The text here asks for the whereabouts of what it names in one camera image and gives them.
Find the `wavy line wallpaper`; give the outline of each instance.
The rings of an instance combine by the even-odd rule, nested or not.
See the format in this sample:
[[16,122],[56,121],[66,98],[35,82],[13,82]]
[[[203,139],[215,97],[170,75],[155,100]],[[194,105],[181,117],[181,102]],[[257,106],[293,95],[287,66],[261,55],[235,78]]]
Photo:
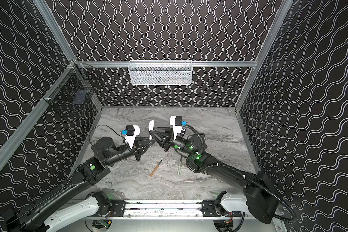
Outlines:
[[191,85],[169,86],[132,85],[126,68],[106,68],[96,93],[103,106],[234,107],[250,69],[194,68]]
[[78,60],[255,60],[281,0],[47,0]]
[[0,148],[66,64],[32,0],[0,0]]
[[84,117],[46,110],[0,172],[0,228],[5,211],[28,205],[66,180],[96,114],[92,103]]
[[288,230],[348,232],[348,1],[294,1],[240,113]]

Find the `white mesh basket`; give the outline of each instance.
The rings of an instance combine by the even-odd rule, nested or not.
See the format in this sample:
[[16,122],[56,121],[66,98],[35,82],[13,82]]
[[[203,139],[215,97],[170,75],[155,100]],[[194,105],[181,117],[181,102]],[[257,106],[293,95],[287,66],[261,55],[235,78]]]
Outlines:
[[129,61],[133,85],[190,85],[192,61]]

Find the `black wire basket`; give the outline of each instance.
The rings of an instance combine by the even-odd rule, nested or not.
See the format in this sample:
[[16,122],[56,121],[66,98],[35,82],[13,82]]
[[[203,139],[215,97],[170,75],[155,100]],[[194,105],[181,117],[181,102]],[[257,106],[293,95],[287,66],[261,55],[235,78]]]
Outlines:
[[102,71],[90,65],[76,64],[59,87],[45,100],[55,113],[61,116],[82,116],[85,107],[92,102]]

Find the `orange handle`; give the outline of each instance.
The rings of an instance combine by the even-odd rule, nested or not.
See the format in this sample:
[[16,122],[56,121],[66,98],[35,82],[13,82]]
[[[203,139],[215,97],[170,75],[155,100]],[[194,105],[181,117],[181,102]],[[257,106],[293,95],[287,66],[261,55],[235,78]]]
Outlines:
[[157,169],[158,169],[158,165],[156,165],[155,169],[152,171],[152,173],[150,174],[149,177],[151,177],[151,176],[155,173],[155,171],[156,171]]

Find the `black wall panel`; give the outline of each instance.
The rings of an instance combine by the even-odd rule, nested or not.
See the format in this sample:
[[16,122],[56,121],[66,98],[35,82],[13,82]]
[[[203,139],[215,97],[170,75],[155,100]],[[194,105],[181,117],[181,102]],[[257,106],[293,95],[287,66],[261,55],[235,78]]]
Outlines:
[[288,230],[348,232],[348,0],[294,1],[240,114]]
[[83,117],[61,117],[51,107],[0,172],[0,230],[3,215],[48,193],[66,180],[97,114],[93,104]]
[[32,0],[0,0],[0,148],[67,63]]
[[255,60],[281,0],[47,0],[79,60]]
[[126,68],[106,68],[96,93],[104,106],[234,107],[249,72],[194,68],[191,85],[132,85]]

